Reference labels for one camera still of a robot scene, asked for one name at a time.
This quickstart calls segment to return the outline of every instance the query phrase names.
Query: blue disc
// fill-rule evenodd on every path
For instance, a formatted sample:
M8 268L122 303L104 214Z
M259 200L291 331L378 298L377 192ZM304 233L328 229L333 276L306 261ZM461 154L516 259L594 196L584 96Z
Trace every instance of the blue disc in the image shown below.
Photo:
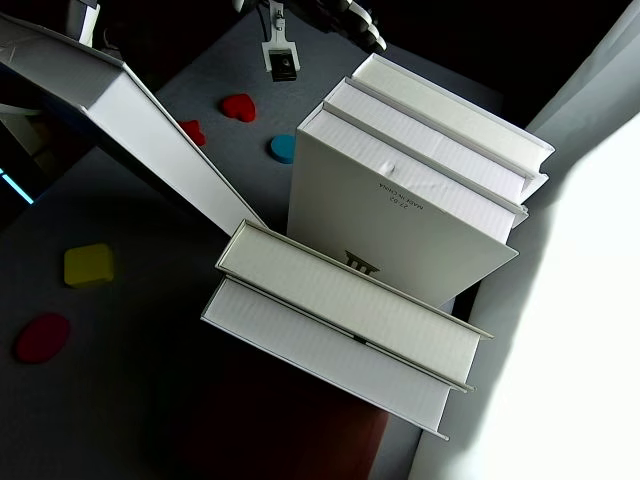
M280 163L293 163L296 137L293 135L276 135L271 140L270 147L274 159Z

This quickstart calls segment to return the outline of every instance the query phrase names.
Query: yellow block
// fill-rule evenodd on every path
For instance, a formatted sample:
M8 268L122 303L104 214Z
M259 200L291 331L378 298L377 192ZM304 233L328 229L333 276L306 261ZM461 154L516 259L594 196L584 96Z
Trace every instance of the yellow block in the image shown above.
M96 243L64 252L64 283L73 288L90 287L113 280L113 253Z

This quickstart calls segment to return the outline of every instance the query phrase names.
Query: white book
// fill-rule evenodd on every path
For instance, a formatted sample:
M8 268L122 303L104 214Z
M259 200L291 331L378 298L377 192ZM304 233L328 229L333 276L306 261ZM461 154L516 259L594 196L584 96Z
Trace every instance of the white book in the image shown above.
M517 255L503 243L512 212L437 172L425 179L428 167L407 156L406 170L394 166L387 154L398 152L376 139L350 143L366 134L333 118L347 153L307 132L307 122L297 132L289 237L356 269L368 264L372 277L435 306Z
M136 173L150 172L229 235L243 219L262 223L123 62L0 15L0 64L46 92L74 121L89 120L139 162Z
M202 320L443 439L451 387L266 294L224 279Z
M432 168L445 167L440 173L451 176L459 183L465 179L488 189L510 202L520 202L525 178L502 165L483 157L410 115L396 110L357 88L350 79L344 79L324 99L325 109L350 121L387 143L412 155Z
M540 165L554 151L548 143L415 73L373 54L353 73L355 84L394 100L444 135L526 178L521 201L547 180Z
M465 322L246 222L217 268L461 389L482 338Z
M302 142L304 147L312 142L326 145L359 163L363 170L378 173L391 185L407 189L421 200L450 213L501 243L506 243L516 223L516 212L521 211L516 206L515 211L505 208L474 192L324 108L320 107L312 112L298 127L297 133L297 141ZM325 156L316 160L306 148L296 149L294 171L298 163L308 164L313 161L323 162ZM298 180L299 177L294 173L293 181Z

